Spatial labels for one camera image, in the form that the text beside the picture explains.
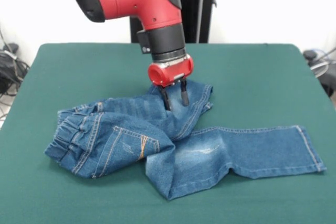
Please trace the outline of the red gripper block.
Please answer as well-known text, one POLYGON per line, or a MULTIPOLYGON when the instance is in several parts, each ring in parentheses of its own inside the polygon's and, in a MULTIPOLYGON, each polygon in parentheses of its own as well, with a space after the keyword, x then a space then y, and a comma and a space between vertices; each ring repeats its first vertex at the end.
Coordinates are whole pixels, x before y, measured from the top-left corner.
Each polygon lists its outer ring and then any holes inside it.
MULTIPOLYGON (((172 106, 165 87, 172 85, 175 81, 181 78, 188 77, 192 74, 193 70, 194 60, 188 54, 180 59, 167 61, 164 63, 152 63, 149 65, 149 78, 154 85, 159 86, 159 91, 167 111, 170 111, 172 106)), ((186 86, 186 79, 181 79, 182 104, 184 106, 189 106, 190 102, 186 86)))

